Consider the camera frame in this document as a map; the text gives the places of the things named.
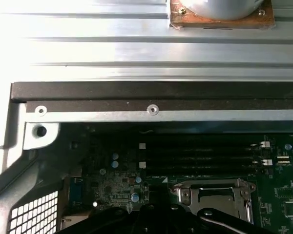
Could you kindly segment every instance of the metal edge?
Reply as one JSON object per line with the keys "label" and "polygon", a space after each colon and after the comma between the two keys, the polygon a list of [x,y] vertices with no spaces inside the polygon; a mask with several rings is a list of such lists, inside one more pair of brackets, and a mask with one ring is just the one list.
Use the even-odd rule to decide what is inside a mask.
{"label": "metal edge", "polygon": [[293,98],[293,82],[16,82],[11,98],[37,100]]}
{"label": "metal edge", "polygon": [[293,121],[293,110],[49,112],[26,114],[26,122]]}

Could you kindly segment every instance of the electrolytic capacitor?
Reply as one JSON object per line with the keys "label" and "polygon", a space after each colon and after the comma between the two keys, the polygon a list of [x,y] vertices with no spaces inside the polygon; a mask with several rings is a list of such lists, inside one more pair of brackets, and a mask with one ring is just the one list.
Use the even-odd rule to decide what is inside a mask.
{"label": "electrolytic capacitor", "polygon": [[139,195],[137,193],[133,193],[131,195],[131,201],[132,202],[138,202],[140,200]]}

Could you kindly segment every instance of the screw hole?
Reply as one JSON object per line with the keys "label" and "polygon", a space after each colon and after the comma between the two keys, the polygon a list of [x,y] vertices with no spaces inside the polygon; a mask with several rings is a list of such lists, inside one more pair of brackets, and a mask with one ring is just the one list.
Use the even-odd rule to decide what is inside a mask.
{"label": "screw hole", "polygon": [[47,134],[47,129],[43,126],[40,126],[36,130],[36,135],[38,137],[44,137]]}

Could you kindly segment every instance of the metal cylinder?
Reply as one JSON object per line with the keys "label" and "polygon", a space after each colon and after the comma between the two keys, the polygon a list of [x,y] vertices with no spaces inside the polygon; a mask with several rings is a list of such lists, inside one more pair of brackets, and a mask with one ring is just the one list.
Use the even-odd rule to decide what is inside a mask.
{"label": "metal cylinder", "polygon": [[264,0],[181,0],[194,13],[214,20],[238,20],[255,11]]}

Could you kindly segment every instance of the chip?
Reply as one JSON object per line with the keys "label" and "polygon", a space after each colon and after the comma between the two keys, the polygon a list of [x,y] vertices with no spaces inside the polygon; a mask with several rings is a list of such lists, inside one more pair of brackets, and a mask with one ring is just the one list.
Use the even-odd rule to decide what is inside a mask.
{"label": "chip", "polygon": [[293,201],[286,201],[284,204],[285,216],[293,217]]}

